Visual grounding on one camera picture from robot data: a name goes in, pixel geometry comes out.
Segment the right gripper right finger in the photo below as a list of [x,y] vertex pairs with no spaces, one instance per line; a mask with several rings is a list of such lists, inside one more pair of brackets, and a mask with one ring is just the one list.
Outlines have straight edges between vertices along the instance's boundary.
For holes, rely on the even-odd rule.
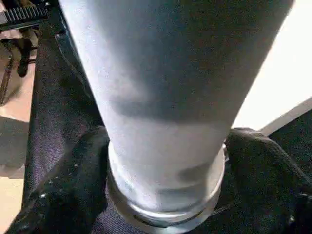
[[312,181],[275,141],[231,129],[225,145],[239,204],[223,216],[221,234],[310,234]]

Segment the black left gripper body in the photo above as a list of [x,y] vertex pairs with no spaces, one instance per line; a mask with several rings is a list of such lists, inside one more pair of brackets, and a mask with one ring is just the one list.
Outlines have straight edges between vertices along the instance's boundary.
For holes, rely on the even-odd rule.
[[55,5],[55,0],[41,0],[40,4],[3,10],[0,12],[0,30],[18,30],[40,25],[48,20],[48,12]]

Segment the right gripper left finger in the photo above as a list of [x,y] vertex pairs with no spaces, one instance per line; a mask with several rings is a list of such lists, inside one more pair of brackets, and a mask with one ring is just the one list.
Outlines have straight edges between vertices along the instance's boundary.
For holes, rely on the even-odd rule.
[[109,137],[85,132],[32,191],[12,222],[14,234],[89,234],[107,207]]

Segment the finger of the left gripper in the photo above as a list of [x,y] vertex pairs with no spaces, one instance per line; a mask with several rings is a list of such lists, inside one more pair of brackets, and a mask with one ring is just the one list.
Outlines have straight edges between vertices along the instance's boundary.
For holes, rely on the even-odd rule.
[[61,31],[55,34],[55,39],[64,60],[78,77],[85,94],[90,98],[90,86],[70,35],[68,32]]

